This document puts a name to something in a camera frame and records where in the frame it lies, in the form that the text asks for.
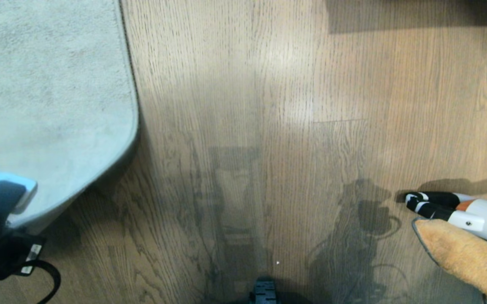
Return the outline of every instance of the wooden floor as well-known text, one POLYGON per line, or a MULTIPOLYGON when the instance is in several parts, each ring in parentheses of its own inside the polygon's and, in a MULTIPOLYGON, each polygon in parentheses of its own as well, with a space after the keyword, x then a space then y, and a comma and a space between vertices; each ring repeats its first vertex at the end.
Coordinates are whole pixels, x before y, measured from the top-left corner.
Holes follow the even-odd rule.
POLYGON ((260 275, 288 304, 480 303, 396 197, 487 198, 483 6, 124 0, 138 145, 45 232, 53 303, 228 303, 260 275))

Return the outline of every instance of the orange plush fabric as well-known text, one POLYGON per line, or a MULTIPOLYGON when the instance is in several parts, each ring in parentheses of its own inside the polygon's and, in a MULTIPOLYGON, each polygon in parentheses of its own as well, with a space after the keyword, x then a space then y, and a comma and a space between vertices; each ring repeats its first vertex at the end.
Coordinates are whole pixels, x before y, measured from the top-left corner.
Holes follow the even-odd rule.
POLYGON ((439 266, 487 295, 487 241, 443 220, 415 219, 413 228, 439 266))

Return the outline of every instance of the wood grain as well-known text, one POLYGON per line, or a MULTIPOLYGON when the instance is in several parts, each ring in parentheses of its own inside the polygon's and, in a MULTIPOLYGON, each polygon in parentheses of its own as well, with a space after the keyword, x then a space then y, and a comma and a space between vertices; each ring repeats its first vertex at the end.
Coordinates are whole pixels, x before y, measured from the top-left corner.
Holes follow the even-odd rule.
POLYGON ((124 0, 141 134, 45 231, 53 302, 245 303, 271 275, 289 304, 480 303, 395 199, 487 198, 487 11, 357 3, 124 0))

